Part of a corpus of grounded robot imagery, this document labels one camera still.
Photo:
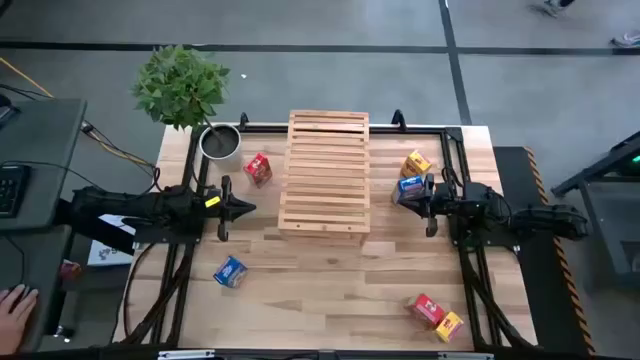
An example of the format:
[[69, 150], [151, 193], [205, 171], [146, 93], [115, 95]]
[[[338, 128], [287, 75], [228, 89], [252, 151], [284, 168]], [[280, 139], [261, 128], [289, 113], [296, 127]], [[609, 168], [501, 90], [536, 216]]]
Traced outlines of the red Froot Loops box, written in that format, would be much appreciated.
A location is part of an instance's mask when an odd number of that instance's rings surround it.
[[411, 297], [405, 308], [430, 329], [436, 328], [445, 316], [444, 309], [424, 293]]
[[257, 188], [263, 187], [273, 176], [269, 160], [263, 153], [257, 153], [243, 170]]

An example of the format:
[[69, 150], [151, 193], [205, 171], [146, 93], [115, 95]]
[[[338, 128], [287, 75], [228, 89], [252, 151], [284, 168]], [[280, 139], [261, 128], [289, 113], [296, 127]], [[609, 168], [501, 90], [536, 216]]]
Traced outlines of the person's hand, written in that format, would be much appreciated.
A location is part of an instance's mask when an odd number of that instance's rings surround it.
[[37, 297], [38, 291], [26, 291], [24, 284], [0, 290], [0, 355], [14, 354], [20, 347]]

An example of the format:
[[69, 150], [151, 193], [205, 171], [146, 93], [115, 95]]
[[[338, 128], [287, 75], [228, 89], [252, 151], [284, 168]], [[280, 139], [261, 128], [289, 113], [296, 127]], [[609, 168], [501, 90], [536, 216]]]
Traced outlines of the grey metal cart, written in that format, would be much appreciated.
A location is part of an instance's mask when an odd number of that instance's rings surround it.
[[573, 190], [581, 194], [607, 265], [595, 284], [640, 291], [640, 130], [551, 188], [556, 197]]

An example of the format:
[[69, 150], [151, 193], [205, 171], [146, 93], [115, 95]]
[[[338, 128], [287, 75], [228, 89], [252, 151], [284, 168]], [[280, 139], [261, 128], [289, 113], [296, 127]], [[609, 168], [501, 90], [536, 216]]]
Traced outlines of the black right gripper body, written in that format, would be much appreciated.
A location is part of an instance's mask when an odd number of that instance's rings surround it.
[[455, 209], [455, 190], [447, 183], [438, 183], [434, 187], [432, 197], [432, 213], [450, 215]]

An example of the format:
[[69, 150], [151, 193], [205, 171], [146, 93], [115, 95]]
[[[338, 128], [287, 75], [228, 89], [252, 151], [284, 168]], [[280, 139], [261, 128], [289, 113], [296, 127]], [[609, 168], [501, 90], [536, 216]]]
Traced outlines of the black desk leg bar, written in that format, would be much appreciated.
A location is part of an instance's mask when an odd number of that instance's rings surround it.
[[68, 225], [76, 234], [96, 240], [128, 255], [134, 254], [134, 236], [95, 216], [56, 215], [55, 225]]

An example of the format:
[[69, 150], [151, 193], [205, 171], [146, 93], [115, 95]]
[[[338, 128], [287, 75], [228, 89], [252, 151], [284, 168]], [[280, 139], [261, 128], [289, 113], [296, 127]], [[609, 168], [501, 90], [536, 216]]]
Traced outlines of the silver metal bracket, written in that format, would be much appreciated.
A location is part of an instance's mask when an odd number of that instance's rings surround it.
[[157, 360], [207, 360], [215, 357], [214, 349], [171, 350], [160, 351]]
[[495, 360], [495, 358], [490, 353], [438, 352], [437, 360]]

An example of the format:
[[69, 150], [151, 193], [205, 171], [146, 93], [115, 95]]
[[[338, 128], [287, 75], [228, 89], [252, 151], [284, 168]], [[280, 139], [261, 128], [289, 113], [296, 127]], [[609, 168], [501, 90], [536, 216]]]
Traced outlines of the black mat with striped edge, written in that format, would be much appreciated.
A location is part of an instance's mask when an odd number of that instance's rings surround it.
[[[503, 194], [514, 210], [547, 205], [533, 152], [496, 147]], [[594, 344], [561, 240], [537, 233], [518, 255], [538, 344], [549, 352], [593, 355]]]

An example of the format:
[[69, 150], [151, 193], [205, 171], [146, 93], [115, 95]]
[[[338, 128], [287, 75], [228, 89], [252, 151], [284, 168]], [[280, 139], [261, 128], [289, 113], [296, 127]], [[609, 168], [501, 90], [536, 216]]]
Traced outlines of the green plant in white pot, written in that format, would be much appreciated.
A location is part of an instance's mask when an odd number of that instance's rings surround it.
[[176, 130], [198, 130], [201, 154], [223, 171], [242, 167], [241, 135], [230, 125], [215, 124], [216, 109], [228, 95], [231, 70], [195, 49], [159, 47], [141, 65], [131, 93], [136, 108], [155, 123]]

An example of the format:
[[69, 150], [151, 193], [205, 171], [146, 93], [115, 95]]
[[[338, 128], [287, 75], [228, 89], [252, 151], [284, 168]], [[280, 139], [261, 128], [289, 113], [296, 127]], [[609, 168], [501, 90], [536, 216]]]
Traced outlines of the black desk device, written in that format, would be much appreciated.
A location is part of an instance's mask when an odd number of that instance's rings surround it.
[[0, 129], [5, 127], [18, 113], [20, 113], [20, 109], [7, 96], [0, 93]]

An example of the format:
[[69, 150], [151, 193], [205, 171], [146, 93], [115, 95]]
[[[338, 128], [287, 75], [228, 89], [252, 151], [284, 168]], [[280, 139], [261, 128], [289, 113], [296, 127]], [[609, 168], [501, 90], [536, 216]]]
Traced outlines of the blue Frosted Flakes box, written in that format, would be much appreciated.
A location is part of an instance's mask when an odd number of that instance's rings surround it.
[[237, 288], [246, 276], [248, 268], [233, 256], [228, 256], [213, 274], [213, 278], [228, 288]]
[[420, 175], [401, 178], [397, 181], [391, 194], [394, 204], [399, 204], [404, 200], [420, 198], [425, 193], [425, 183]]

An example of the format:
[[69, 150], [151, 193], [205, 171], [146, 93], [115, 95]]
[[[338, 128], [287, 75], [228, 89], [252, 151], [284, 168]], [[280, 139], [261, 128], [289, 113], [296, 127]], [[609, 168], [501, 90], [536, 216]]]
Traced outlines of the white printed box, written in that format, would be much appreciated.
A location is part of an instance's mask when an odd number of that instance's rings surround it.
[[[119, 215], [105, 214], [100, 219], [110, 225], [113, 225], [125, 232], [134, 235], [136, 230], [123, 222], [124, 217]], [[116, 250], [115, 248], [104, 245], [103, 243], [93, 240], [91, 243], [87, 265], [94, 267], [131, 265], [133, 256]]]

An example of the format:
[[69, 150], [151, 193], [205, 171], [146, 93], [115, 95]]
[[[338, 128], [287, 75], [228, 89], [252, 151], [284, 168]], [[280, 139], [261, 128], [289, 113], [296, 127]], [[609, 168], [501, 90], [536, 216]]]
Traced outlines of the black keyboard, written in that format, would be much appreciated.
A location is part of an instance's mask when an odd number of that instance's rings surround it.
[[29, 184], [31, 167], [3, 165], [0, 167], [0, 218], [15, 218]]

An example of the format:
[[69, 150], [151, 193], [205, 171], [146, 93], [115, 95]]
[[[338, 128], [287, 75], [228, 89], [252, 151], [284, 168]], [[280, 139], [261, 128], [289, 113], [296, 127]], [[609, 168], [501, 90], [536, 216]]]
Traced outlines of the yellow Corn Pops box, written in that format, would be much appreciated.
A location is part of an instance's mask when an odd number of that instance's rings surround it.
[[418, 150], [414, 150], [405, 159], [400, 170], [400, 175], [403, 178], [424, 176], [431, 167], [432, 163], [423, 157]]
[[441, 341], [449, 343], [463, 325], [464, 321], [455, 312], [448, 312], [435, 328], [435, 334]]

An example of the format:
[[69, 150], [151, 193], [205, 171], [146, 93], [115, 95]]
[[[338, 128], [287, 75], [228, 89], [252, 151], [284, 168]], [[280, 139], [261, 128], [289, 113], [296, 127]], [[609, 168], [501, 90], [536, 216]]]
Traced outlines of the person's foot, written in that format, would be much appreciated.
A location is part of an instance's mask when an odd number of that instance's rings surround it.
[[640, 48], [640, 30], [632, 30], [613, 37], [611, 44], [619, 48]]
[[556, 18], [559, 15], [563, 15], [575, 1], [576, 0], [538, 0], [531, 4], [531, 9]]

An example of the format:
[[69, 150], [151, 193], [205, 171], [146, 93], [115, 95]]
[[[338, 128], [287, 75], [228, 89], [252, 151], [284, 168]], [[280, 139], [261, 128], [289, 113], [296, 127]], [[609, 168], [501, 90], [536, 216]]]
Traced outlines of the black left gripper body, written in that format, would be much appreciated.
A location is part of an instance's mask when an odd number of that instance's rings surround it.
[[208, 190], [200, 198], [199, 216], [203, 219], [219, 218], [223, 205], [220, 190]]

